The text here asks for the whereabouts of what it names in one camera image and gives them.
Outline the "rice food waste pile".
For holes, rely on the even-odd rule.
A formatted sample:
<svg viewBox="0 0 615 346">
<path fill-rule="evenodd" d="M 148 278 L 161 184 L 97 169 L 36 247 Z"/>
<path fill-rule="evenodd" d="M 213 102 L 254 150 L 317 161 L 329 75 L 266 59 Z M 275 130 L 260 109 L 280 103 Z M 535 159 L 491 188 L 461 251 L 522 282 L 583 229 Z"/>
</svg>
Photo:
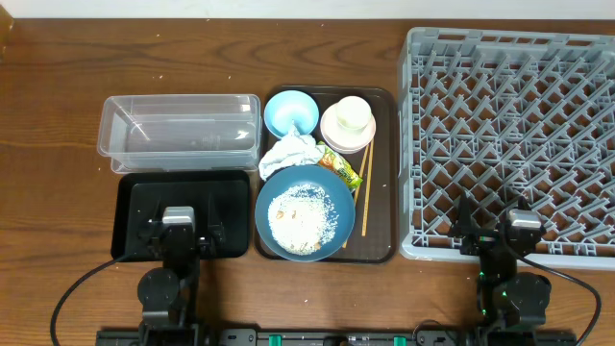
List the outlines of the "rice food waste pile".
<svg viewBox="0 0 615 346">
<path fill-rule="evenodd" d="M 312 184 L 292 186 L 275 197 L 267 216 L 274 240 L 286 252 L 299 256 L 331 242 L 339 217 L 330 195 Z"/>
</svg>

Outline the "dark blue plate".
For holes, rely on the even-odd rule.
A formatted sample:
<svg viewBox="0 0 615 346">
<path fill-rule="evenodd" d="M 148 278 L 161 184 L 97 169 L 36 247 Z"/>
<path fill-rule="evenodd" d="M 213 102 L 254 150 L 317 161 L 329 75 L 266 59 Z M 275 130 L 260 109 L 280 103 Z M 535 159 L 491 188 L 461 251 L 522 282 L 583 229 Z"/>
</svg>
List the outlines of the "dark blue plate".
<svg viewBox="0 0 615 346">
<path fill-rule="evenodd" d="M 272 200 L 295 185 L 312 184 L 321 186 L 331 197 L 334 210 L 338 213 L 336 233 L 332 241 L 320 250 L 306 256 L 290 254 L 273 238 L 268 224 L 268 207 Z M 260 240 L 276 255 L 301 262 L 330 260 L 348 240 L 355 226 L 355 205 L 353 196 L 345 184 L 331 171 L 316 166 L 304 165 L 285 168 L 275 173 L 264 184 L 256 203 L 255 218 Z"/>
</svg>

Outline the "white napkin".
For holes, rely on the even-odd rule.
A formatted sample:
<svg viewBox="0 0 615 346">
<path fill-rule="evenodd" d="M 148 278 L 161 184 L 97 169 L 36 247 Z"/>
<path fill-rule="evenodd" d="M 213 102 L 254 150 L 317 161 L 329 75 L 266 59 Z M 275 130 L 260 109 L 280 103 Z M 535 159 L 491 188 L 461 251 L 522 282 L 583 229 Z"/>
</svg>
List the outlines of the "white napkin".
<svg viewBox="0 0 615 346">
<path fill-rule="evenodd" d="M 258 173 L 266 181 L 277 171 L 290 166 L 313 165 L 325 155 L 325 147 L 311 135 L 301 135 L 292 125 L 289 132 L 269 149 L 258 164 Z"/>
</svg>

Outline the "wooden chopstick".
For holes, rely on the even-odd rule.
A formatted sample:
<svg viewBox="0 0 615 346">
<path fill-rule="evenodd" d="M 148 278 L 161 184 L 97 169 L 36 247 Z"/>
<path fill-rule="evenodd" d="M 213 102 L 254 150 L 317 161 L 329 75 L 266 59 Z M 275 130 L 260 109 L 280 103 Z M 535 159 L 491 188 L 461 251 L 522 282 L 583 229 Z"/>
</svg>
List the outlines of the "wooden chopstick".
<svg viewBox="0 0 615 346">
<path fill-rule="evenodd" d="M 374 140 L 372 140 L 369 144 L 367 181 L 366 181 L 366 187 L 365 187 L 363 219 L 362 219 L 362 226 L 361 226 L 361 236 L 363 237 L 365 237 L 367 234 L 367 221 L 368 221 L 368 216 L 369 216 L 369 202 L 370 202 L 371 180 L 372 180 L 372 170 L 373 170 L 373 157 L 374 157 Z"/>
<path fill-rule="evenodd" d="M 372 144 L 373 144 L 373 143 L 372 143 L 372 142 L 370 142 L 370 143 L 369 143 L 369 144 L 365 147 L 365 150 L 364 150 L 364 153 L 363 153 L 363 157 L 362 157 L 362 161 L 361 161 L 361 166 L 360 166 L 360 169 L 359 169 L 359 176 L 360 176 L 361 178 L 362 178 L 363 173 L 364 173 L 365 165 L 366 165 L 366 162 L 367 162 L 367 159 L 368 159 L 369 153 L 370 153 L 370 151 L 371 151 Z M 358 194 L 359 194 L 359 189 L 356 189 L 356 190 L 355 190 L 355 192 L 354 192 L 354 205 L 355 205 L 355 206 L 357 205 Z"/>
</svg>

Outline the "green orange snack wrapper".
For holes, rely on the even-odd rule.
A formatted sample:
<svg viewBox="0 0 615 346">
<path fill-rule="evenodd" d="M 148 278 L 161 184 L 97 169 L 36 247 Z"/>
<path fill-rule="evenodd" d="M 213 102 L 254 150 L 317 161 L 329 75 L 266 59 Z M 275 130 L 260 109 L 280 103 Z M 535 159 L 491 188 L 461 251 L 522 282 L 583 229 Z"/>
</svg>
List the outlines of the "green orange snack wrapper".
<svg viewBox="0 0 615 346">
<path fill-rule="evenodd" d="M 362 179 L 340 154 L 331 149 L 324 141 L 319 141 L 317 147 L 323 149 L 323 157 L 317 162 L 319 166 L 334 173 L 351 191 L 360 187 Z"/>
</svg>

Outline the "cream cup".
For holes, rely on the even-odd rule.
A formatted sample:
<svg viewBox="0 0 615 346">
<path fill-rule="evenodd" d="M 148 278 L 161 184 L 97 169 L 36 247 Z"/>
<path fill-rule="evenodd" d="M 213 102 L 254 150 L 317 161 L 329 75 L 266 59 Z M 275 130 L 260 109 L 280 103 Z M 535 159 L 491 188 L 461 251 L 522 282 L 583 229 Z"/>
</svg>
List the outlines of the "cream cup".
<svg viewBox="0 0 615 346">
<path fill-rule="evenodd" d="M 370 123 L 371 118 L 371 107 L 361 97 L 347 96 L 336 104 L 336 121 L 340 129 L 345 132 L 362 132 Z"/>
</svg>

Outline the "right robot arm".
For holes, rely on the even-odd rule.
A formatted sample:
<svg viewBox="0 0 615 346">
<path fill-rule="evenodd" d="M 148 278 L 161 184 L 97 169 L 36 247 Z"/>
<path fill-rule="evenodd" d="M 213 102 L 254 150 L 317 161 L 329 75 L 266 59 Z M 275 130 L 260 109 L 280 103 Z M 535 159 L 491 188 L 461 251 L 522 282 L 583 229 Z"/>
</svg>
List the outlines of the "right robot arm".
<svg viewBox="0 0 615 346">
<path fill-rule="evenodd" d="M 467 195 L 459 197 L 448 236 L 461 240 L 462 255 L 480 259 L 477 305 L 483 321 L 473 345 L 538 343 L 535 328 L 546 323 L 552 285 L 542 275 L 520 273 L 517 260 L 534 252 L 544 233 L 538 213 L 523 198 L 504 220 L 484 228 L 474 221 Z"/>
</svg>

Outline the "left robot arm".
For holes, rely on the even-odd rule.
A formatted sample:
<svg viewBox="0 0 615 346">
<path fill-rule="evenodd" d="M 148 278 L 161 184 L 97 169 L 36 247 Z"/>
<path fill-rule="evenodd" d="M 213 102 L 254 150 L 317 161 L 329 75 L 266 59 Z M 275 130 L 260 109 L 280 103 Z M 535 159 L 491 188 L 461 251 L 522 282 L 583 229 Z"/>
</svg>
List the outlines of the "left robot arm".
<svg viewBox="0 0 615 346">
<path fill-rule="evenodd" d="M 206 228 L 197 231 L 193 207 L 156 205 L 137 235 L 161 266 L 148 271 L 137 286 L 142 304 L 140 345 L 204 346 L 214 343 L 209 327 L 196 314 L 200 261 L 213 259 L 225 231 L 215 199 L 208 198 Z"/>
</svg>

